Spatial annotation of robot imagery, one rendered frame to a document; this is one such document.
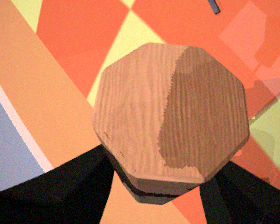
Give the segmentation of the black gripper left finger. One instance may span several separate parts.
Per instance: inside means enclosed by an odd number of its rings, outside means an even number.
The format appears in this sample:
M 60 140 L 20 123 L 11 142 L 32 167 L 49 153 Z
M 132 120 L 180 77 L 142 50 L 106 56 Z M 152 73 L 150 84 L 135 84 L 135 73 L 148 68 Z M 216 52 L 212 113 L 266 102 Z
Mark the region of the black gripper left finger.
M 0 224 L 100 224 L 114 171 L 99 144 L 0 191 Z

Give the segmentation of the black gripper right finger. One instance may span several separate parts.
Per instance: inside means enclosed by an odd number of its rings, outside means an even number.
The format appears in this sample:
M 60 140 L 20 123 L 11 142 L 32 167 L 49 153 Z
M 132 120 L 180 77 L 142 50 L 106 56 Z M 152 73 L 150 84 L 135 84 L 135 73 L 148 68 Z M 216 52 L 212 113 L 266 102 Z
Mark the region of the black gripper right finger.
M 280 189 L 230 159 L 199 191 L 207 224 L 280 224 Z

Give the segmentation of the dark grey rod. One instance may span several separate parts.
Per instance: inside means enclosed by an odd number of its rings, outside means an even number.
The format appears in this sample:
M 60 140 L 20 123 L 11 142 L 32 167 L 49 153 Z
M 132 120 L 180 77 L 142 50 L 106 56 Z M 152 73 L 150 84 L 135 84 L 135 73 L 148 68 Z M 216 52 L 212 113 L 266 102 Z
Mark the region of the dark grey rod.
M 211 7 L 212 11 L 214 11 L 214 13 L 220 13 L 221 12 L 220 8 L 217 7 L 217 4 L 216 4 L 215 0 L 207 0 L 207 2 L 209 2 L 210 7 Z

